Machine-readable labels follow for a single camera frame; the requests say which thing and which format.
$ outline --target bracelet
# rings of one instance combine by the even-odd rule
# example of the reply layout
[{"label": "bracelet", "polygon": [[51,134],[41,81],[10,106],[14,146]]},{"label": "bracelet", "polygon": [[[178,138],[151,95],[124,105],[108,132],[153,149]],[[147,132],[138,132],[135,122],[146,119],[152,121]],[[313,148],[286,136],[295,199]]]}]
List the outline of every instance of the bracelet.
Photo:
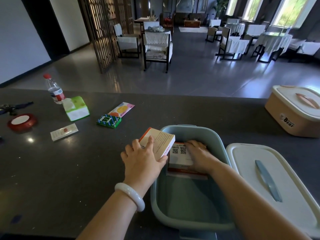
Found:
[{"label": "bracelet", "polygon": [[143,199],[129,185],[126,185],[124,183],[117,183],[114,187],[114,190],[121,190],[122,192],[126,193],[136,203],[137,211],[141,212],[144,210],[145,203]]}]

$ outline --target white container lid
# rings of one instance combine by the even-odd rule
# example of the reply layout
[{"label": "white container lid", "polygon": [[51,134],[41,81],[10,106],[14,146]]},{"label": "white container lid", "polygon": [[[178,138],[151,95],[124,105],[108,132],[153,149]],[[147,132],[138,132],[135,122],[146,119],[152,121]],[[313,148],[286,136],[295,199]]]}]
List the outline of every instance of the white container lid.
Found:
[{"label": "white container lid", "polygon": [[[230,163],[256,192],[286,219],[310,237],[320,237],[320,208],[287,161],[264,145],[230,144],[226,148]],[[271,175],[282,202],[277,202],[263,182],[255,164],[260,160]]]},{"label": "white container lid", "polygon": [[320,121],[320,94],[316,91],[295,86],[273,86],[272,92],[293,111],[302,117]]}]

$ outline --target potted plant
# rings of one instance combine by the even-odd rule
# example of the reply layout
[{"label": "potted plant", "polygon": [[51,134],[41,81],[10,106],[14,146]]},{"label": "potted plant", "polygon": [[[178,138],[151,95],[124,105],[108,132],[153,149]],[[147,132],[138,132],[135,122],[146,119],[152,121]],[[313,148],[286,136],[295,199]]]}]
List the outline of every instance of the potted plant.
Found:
[{"label": "potted plant", "polygon": [[220,14],[228,7],[229,0],[216,0],[216,3],[213,9],[216,11],[215,19],[219,19]]}]

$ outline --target hand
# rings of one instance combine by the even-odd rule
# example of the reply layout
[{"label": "hand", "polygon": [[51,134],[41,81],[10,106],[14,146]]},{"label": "hand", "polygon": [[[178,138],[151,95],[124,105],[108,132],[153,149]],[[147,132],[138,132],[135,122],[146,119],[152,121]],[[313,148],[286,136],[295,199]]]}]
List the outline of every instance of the hand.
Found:
[{"label": "hand", "polygon": [[189,167],[190,170],[210,174],[214,169],[214,163],[219,160],[201,142],[190,140],[184,144],[193,160],[193,165]]},{"label": "hand", "polygon": [[150,136],[145,149],[142,149],[138,139],[135,139],[132,146],[126,145],[125,152],[121,153],[125,165],[123,182],[133,188],[142,198],[159,176],[168,159],[167,156],[163,156],[156,161],[152,150],[153,137]]}]

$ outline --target bottle label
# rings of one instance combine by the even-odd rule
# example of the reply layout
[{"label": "bottle label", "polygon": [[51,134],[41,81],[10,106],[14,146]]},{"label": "bottle label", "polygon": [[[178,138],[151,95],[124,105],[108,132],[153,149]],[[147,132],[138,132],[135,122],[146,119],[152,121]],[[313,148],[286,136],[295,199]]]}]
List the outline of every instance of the bottle label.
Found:
[{"label": "bottle label", "polygon": [[62,89],[60,88],[57,91],[49,92],[53,100],[56,102],[56,104],[62,104],[62,100],[64,100],[66,97],[63,94]]}]

